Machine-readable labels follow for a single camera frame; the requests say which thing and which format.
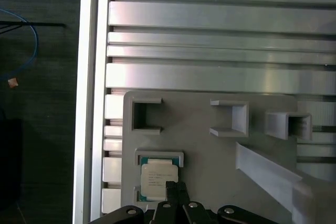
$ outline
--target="gray plastic tray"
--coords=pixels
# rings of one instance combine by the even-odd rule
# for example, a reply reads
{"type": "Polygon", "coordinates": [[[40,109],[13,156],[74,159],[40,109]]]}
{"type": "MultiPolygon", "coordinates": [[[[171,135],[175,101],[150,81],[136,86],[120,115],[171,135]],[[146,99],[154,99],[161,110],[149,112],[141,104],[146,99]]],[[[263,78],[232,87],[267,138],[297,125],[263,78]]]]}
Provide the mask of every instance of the gray plastic tray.
{"type": "MultiPolygon", "coordinates": [[[[236,170],[235,162],[238,142],[295,166],[296,138],[289,134],[282,140],[264,134],[267,113],[297,111],[294,97],[131,91],[124,97],[123,111],[122,206],[151,208],[156,204],[139,201],[141,167],[137,153],[183,152],[179,180],[186,183],[191,200],[214,212],[232,204],[279,223],[290,223],[290,212],[236,170]]],[[[311,134],[311,125],[305,131],[311,134]]]]}

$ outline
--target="rectangular slot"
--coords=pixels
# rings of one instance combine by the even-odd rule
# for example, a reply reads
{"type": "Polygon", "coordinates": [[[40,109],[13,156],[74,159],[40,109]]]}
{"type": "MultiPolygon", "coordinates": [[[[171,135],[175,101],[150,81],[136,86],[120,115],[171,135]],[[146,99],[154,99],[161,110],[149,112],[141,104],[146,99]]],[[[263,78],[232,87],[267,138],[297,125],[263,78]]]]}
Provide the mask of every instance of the rectangular slot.
{"type": "Polygon", "coordinates": [[[267,112],[265,133],[283,140],[294,136],[310,141],[312,139],[311,115],[299,112],[267,112]]]}
{"type": "Polygon", "coordinates": [[[308,139],[307,127],[310,123],[309,116],[290,116],[288,118],[288,134],[301,139],[308,139]]]}
{"type": "Polygon", "coordinates": [[[158,125],[148,124],[148,113],[160,106],[162,99],[146,101],[133,101],[132,131],[146,135],[159,135],[162,128],[158,125]]]}
{"type": "Polygon", "coordinates": [[[248,137],[249,112],[248,103],[241,101],[211,101],[212,106],[229,107],[231,128],[214,126],[210,128],[210,133],[218,137],[248,137]]]}

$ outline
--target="gray floor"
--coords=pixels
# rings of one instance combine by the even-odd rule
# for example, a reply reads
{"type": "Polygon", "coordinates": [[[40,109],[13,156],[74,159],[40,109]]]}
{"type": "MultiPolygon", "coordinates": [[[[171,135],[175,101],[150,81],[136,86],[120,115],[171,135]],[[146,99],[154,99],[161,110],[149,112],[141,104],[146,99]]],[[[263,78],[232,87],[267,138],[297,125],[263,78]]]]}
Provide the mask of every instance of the gray floor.
{"type": "MultiPolygon", "coordinates": [[[[0,0],[0,8],[29,21],[67,25],[37,27],[39,54],[17,75],[19,86],[10,89],[0,81],[0,107],[8,118],[24,121],[18,204],[27,224],[71,223],[79,7],[80,0],[0,0]]],[[[0,20],[14,19],[0,12],[0,20]]],[[[28,27],[0,35],[0,75],[25,62],[33,50],[28,27]]],[[[0,212],[0,223],[11,223],[16,208],[0,212]]]]}

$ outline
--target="blue cable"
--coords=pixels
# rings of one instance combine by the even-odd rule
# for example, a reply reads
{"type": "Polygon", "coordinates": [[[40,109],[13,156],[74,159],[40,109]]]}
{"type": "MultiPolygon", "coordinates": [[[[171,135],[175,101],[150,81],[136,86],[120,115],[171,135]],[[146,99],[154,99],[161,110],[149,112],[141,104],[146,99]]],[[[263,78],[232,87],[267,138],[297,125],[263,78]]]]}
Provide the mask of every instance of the blue cable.
{"type": "MultiPolygon", "coordinates": [[[[18,19],[20,19],[22,22],[28,22],[26,19],[22,18],[21,16],[15,14],[15,13],[9,12],[7,10],[3,10],[3,9],[0,8],[0,12],[11,14],[11,15],[17,17],[18,19]]],[[[31,64],[31,62],[36,58],[36,56],[38,54],[38,45],[39,45],[38,35],[37,35],[37,31],[35,30],[35,28],[33,26],[30,26],[30,28],[33,31],[34,36],[35,36],[35,49],[34,49],[33,55],[30,57],[30,59],[28,59],[24,64],[22,64],[17,69],[15,69],[15,70],[13,70],[9,73],[0,75],[0,80],[9,80],[10,78],[15,77],[19,72],[21,72],[22,70],[27,68],[29,66],[29,64],[31,64]]]]}

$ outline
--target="metal frame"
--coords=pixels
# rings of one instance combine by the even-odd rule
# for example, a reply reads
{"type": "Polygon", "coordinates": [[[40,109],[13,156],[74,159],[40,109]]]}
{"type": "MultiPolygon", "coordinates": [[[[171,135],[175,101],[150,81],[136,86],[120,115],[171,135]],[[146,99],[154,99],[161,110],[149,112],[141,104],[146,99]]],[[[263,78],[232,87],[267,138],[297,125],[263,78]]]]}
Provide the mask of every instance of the metal frame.
{"type": "Polygon", "coordinates": [[[107,34],[109,0],[98,0],[96,73],[94,85],[93,144],[92,144],[92,180],[91,215],[95,220],[101,216],[102,167],[104,139],[104,104],[106,95],[105,77],[107,63],[107,34]]]}
{"type": "Polygon", "coordinates": [[[89,221],[97,0],[80,0],[72,223],[89,221]]]}

